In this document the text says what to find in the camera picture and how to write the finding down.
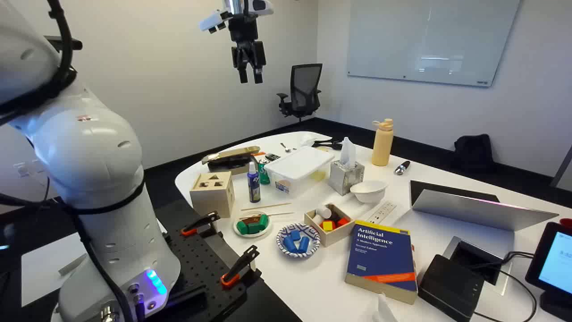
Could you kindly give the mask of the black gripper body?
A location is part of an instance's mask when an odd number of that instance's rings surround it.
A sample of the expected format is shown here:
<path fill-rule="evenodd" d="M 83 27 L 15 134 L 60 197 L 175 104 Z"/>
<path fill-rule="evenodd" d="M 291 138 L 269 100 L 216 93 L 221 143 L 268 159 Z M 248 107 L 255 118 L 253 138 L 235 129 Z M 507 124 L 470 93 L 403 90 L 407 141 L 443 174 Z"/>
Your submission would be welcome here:
<path fill-rule="evenodd" d="M 235 14 L 228 20 L 230 39 L 237 47 L 253 47 L 257 43 L 257 16 Z"/>

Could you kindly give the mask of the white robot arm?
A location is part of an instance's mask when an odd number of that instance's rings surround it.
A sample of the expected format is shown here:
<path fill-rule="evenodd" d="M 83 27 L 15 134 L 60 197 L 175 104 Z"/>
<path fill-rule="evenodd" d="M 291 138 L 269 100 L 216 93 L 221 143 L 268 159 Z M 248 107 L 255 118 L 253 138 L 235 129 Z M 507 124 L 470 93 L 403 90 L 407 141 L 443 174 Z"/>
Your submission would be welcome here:
<path fill-rule="evenodd" d="M 0 2 L 0 115 L 32 145 L 87 251 L 55 317 L 141 322 L 166 308 L 180 261 L 153 213 L 133 129 L 76 79 L 64 9 L 46 2 L 55 38 Z"/>

